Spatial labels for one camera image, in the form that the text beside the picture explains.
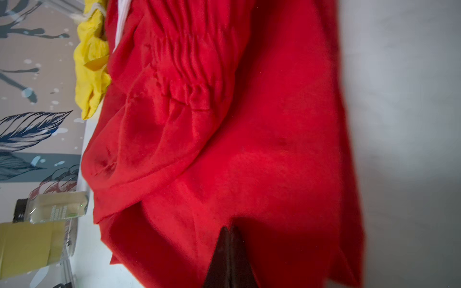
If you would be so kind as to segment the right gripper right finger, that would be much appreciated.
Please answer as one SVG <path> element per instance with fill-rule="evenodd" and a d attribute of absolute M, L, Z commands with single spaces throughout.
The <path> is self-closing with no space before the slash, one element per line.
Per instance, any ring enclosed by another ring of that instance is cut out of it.
<path fill-rule="evenodd" d="M 229 279 L 231 288 L 258 288 L 258 283 L 247 257 L 246 243 L 239 229 L 230 229 Z"/>

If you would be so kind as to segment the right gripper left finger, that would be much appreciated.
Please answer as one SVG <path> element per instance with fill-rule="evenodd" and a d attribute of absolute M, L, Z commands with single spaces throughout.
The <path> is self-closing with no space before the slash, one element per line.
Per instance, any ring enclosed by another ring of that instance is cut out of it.
<path fill-rule="evenodd" d="M 231 236 L 229 229 L 220 230 L 203 288 L 230 288 L 231 286 Z"/>

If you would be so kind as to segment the red shorts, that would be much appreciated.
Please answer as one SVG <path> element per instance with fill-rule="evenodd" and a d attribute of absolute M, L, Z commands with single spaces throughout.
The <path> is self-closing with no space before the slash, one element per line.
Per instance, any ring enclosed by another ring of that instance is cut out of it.
<path fill-rule="evenodd" d="M 111 262 L 198 288 L 237 227 L 262 288 L 363 286 L 336 1 L 109 1 L 111 84 L 82 159 Z"/>

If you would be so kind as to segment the yellow shorts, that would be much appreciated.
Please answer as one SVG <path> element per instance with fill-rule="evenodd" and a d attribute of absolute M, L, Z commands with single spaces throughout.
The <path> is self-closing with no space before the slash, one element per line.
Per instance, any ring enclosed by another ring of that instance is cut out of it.
<path fill-rule="evenodd" d="M 85 1 L 83 19 L 77 28 L 80 43 L 73 55 L 75 102 L 81 109 L 83 120 L 96 113 L 111 83 L 108 73 L 109 42 L 104 29 L 107 5 L 107 1 Z"/>

